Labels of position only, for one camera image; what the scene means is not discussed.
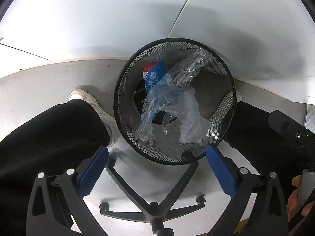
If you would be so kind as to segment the person's right hand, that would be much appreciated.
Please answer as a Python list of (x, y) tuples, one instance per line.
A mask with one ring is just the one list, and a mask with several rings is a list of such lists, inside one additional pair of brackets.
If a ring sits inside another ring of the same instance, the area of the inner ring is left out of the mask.
[[(292, 179), (292, 185), (297, 187), (297, 189), (293, 191), (293, 193), (290, 195), (290, 197), (288, 199), (288, 203), (286, 206), (287, 207), (288, 220), (291, 220), (293, 215), (298, 210), (297, 194), (298, 194), (298, 190), (299, 190), (299, 185), (301, 184), (301, 177), (302, 177), (302, 175), (299, 175), (299, 176), (296, 176)], [(302, 216), (307, 216), (309, 214), (309, 212), (311, 211), (313, 205), (314, 205), (314, 201), (307, 204), (301, 212)]]

